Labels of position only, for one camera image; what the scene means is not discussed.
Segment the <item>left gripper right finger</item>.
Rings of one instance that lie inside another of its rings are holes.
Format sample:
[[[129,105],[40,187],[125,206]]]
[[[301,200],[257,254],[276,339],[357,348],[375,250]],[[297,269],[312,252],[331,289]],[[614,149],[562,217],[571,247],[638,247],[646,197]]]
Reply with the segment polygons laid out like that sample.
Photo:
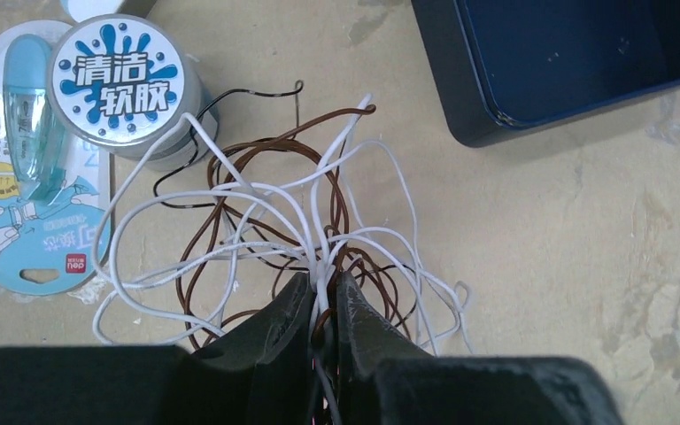
[[[336,288],[344,424],[621,424],[606,383],[571,357],[435,357],[366,300]]]

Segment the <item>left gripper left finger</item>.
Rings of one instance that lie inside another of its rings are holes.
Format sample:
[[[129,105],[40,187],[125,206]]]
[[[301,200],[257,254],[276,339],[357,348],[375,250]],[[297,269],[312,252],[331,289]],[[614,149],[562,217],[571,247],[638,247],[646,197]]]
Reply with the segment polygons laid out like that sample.
[[[295,274],[207,346],[0,347],[0,424],[304,424],[313,293]]]

